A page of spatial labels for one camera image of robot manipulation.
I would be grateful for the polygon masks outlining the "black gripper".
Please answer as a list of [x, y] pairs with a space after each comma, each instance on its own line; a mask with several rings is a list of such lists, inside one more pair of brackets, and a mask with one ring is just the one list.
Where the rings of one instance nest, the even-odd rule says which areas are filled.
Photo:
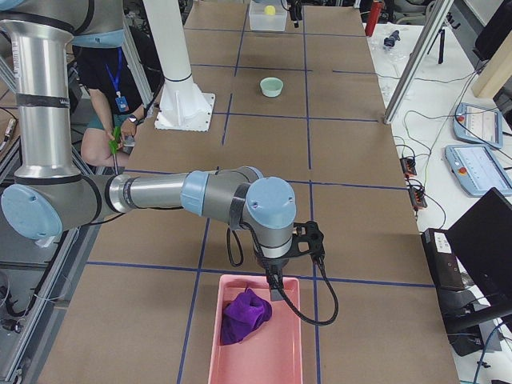
[[302, 20], [302, 1], [301, 0], [289, 0], [290, 4], [289, 12], [290, 18], [293, 21], [294, 28], [299, 28], [299, 22]]
[[266, 280], [269, 284], [270, 300], [283, 301], [283, 269], [288, 264], [287, 258], [258, 258], [258, 264], [265, 270]]

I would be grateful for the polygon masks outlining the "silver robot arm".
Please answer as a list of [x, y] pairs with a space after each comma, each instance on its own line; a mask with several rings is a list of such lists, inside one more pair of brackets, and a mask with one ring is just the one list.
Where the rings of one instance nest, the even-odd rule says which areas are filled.
[[183, 208], [248, 230], [273, 300], [282, 270], [298, 254], [295, 195], [288, 182], [255, 168], [134, 178], [85, 176], [73, 164], [66, 67], [69, 44], [118, 48], [129, 32], [120, 1], [4, 1], [11, 40], [22, 164], [1, 207], [21, 235], [40, 239], [136, 209]]

